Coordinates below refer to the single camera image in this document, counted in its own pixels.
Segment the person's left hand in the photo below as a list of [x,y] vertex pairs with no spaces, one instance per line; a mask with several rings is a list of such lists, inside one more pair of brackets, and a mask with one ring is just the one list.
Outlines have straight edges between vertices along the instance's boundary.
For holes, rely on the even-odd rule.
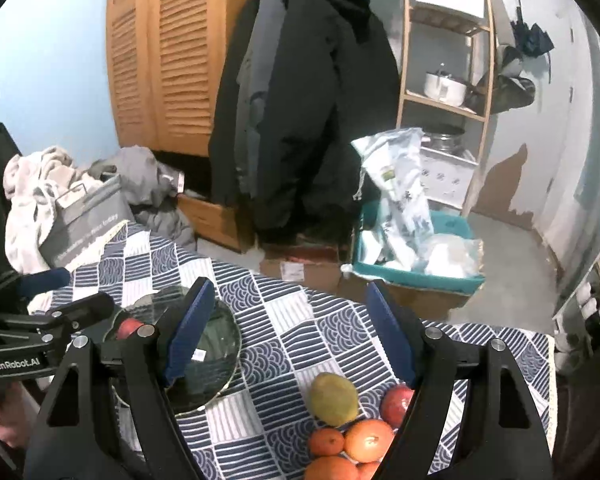
[[26,448],[39,411],[21,382],[0,384],[0,441],[10,448]]

